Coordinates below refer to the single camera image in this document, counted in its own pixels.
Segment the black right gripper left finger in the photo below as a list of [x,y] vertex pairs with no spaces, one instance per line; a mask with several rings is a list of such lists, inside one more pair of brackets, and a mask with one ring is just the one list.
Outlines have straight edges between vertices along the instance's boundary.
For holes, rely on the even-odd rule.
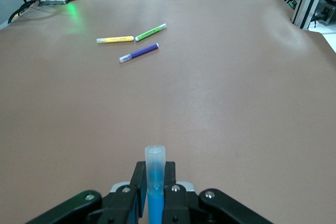
[[145,162],[137,162],[129,182],[115,184],[106,196],[83,191],[29,223],[138,223],[146,196]]

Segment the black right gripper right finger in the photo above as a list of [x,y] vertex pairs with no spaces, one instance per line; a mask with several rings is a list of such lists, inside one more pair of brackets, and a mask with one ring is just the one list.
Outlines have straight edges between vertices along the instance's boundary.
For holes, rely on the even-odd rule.
[[271,223],[226,193],[209,188],[197,194],[176,181],[175,163],[166,162],[163,223]]

